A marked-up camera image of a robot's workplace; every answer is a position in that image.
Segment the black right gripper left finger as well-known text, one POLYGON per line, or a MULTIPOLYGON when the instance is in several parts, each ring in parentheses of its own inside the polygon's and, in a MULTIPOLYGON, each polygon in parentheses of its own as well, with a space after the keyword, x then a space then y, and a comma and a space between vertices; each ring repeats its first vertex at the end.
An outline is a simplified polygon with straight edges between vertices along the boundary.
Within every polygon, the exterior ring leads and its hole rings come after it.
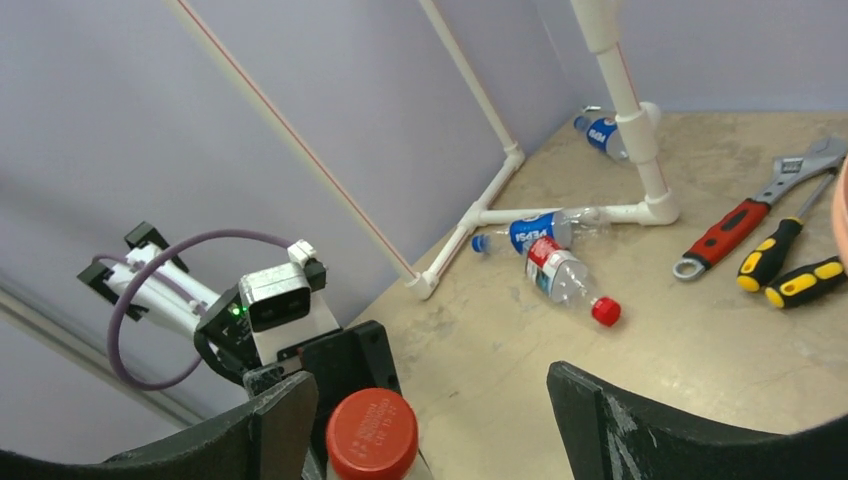
POLYGON ((214 418, 101 463, 61 464, 1 452, 3 479, 299 479, 318 402, 296 373, 214 418))

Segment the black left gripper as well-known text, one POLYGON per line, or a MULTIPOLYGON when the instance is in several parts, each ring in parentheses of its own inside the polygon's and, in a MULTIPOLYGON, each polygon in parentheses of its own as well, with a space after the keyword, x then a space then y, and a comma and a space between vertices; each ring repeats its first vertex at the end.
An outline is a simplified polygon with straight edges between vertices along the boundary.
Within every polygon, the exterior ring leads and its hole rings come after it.
POLYGON ((310 438, 311 464, 328 461, 326 428, 347 396, 367 388, 402 392, 386 329, 375 320, 307 343, 299 348, 296 359, 300 362, 297 368, 280 362, 263 366, 245 373, 242 383, 249 395, 256 396, 299 369, 313 375, 319 398, 310 438))

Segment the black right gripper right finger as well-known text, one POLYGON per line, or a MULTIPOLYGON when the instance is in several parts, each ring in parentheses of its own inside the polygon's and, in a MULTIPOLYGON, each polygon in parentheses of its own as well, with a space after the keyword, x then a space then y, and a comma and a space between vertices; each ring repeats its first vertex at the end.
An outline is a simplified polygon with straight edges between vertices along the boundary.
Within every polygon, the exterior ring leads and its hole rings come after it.
POLYGON ((565 361, 547 389, 577 479, 844 479, 847 419, 792 434, 700 417, 565 361))

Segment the clear bottle red cap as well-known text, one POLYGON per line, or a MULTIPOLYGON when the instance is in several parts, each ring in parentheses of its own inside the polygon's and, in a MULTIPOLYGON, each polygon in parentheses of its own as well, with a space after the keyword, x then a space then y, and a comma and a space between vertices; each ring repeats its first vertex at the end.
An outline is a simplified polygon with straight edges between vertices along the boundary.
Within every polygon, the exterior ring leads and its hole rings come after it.
POLYGON ((433 480, 419 447, 410 404, 398 393, 367 388, 345 399, 325 429, 328 479, 433 480))

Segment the red label bottle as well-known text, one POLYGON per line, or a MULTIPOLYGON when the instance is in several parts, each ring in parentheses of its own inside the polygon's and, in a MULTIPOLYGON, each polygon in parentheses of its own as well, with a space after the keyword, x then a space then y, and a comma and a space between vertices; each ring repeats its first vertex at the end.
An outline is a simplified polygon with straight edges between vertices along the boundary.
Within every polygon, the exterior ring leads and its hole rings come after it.
POLYGON ((595 284, 588 266, 550 236, 525 243, 525 274, 551 302, 578 309, 600 325, 615 325, 621 305, 595 284))

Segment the Pepsi bottle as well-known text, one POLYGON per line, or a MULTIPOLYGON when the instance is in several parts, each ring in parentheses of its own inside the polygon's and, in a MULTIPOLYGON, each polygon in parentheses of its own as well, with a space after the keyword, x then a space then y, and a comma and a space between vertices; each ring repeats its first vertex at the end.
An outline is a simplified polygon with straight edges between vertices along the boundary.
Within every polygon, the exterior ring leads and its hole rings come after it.
POLYGON ((579 239, 597 236, 609 226, 608 215, 599 207, 556 210, 514 221, 501 230, 476 234, 470 239, 470 247, 484 256, 509 252, 524 255, 539 238, 550 237, 561 247, 570 248, 579 239))

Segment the orange plastic bin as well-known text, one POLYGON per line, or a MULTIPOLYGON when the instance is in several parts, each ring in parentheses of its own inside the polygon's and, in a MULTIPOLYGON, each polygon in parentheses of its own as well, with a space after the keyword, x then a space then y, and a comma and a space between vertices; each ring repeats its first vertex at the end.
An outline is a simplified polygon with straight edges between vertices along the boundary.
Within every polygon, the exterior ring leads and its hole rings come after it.
POLYGON ((847 269, 847 161, 837 174, 830 207, 830 223, 837 253, 847 269))

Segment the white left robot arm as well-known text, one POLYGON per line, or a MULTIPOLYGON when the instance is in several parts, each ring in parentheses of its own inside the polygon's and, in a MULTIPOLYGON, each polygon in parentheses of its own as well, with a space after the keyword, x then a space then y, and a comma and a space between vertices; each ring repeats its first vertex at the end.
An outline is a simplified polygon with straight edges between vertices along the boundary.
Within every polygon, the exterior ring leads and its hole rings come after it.
POLYGON ((367 388, 398 391, 394 359, 384 326, 369 320, 342 327, 323 298, 327 270, 306 241, 250 230, 206 232, 170 245, 149 223, 125 238, 122 256, 99 254, 79 279, 113 306, 107 354, 127 385, 157 391, 169 381, 133 376, 120 353, 120 325, 148 319, 190 340, 198 362, 225 380, 259 394, 306 371, 318 385, 310 452, 326 463, 326 429, 347 396, 367 388), (213 239, 247 239, 283 247, 280 265, 244 275, 216 292, 189 273, 181 255, 213 239))

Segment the yellow black screwdriver left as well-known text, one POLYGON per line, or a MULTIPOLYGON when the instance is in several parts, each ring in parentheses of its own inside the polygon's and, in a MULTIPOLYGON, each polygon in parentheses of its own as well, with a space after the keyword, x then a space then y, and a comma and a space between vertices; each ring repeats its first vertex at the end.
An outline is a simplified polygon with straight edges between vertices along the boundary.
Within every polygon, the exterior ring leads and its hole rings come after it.
POLYGON ((758 292, 777 278, 792 245, 804 228, 805 216, 835 178, 835 172, 828 173, 796 214, 783 218, 776 230, 746 256, 736 276, 736 283, 741 289, 751 293, 758 292))

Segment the yellow black screwdriver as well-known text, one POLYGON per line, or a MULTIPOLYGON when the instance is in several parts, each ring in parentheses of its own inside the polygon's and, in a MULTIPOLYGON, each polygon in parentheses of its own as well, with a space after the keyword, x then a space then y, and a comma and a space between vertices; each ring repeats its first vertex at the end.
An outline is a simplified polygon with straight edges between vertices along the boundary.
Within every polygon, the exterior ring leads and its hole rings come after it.
POLYGON ((779 309, 792 309, 818 300, 847 282, 846 269, 832 256, 783 274, 765 289, 766 298, 779 309))
POLYGON ((736 276, 736 283, 741 289, 751 293, 758 292, 777 278, 792 245, 804 228, 805 216, 835 178, 835 172, 828 173, 796 214, 783 218, 776 230, 746 256, 736 276))

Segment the yellow black screwdriver right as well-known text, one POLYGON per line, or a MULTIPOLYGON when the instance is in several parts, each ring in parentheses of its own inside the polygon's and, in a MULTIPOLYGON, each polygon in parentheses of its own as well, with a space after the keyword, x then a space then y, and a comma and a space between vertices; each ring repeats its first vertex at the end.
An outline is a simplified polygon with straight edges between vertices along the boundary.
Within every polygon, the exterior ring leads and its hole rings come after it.
POLYGON ((832 256, 783 274, 765 289, 766 298, 779 309, 792 309, 818 300, 847 282, 846 269, 832 256))

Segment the Pepsi bottle far corner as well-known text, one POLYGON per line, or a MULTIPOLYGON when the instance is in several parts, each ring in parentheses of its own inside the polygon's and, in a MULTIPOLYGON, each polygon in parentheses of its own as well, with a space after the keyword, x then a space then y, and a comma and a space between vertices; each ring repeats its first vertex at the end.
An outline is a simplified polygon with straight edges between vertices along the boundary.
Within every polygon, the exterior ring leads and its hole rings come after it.
POLYGON ((597 151, 616 161, 629 159, 618 124, 609 112, 583 112, 575 117, 572 125, 597 151))

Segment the red handled adjustable wrench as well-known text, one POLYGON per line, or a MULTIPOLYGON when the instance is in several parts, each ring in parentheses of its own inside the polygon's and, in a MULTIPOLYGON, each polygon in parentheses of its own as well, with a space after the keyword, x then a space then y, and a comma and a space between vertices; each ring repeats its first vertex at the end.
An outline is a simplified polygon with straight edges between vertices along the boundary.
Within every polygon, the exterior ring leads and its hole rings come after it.
POLYGON ((792 188, 834 172, 846 155, 847 142, 831 136, 813 142, 800 156, 775 157, 769 183, 706 230, 673 265, 673 275, 681 281, 698 279, 735 250, 792 188))

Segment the white PVC pipe frame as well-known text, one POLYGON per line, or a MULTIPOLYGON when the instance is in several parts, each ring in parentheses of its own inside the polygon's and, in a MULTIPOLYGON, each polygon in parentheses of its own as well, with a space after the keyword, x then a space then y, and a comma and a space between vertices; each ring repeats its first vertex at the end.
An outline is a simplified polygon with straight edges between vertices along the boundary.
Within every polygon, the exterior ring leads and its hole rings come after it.
MULTIPOLYGON (((536 215, 534 209, 493 210, 490 207, 511 177, 523 166, 526 155, 502 120, 436 2, 423 1, 420 7, 500 141, 505 159, 483 193, 460 218, 435 259, 422 271, 415 270, 404 259, 192 6, 186 1, 170 1, 167 5, 218 64, 222 73, 253 104, 271 130, 348 209, 352 218, 371 237, 392 264, 399 279, 417 299, 427 300, 431 297, 461 246, 477 228, 536 215)), ((655 104, 642 102, 638 98, 620 45, 617 23, 620 4, 617 1, 575 1, 572 9, 587 47, 595 55, 601 69, 629 159, 637 169, 645 192, 643 200, 638 203, 606 205, 601 210, 613 223, 670 225, 678 220, 681 208, 658 160, 659 147, 655 130, 660 113, 655 104)))

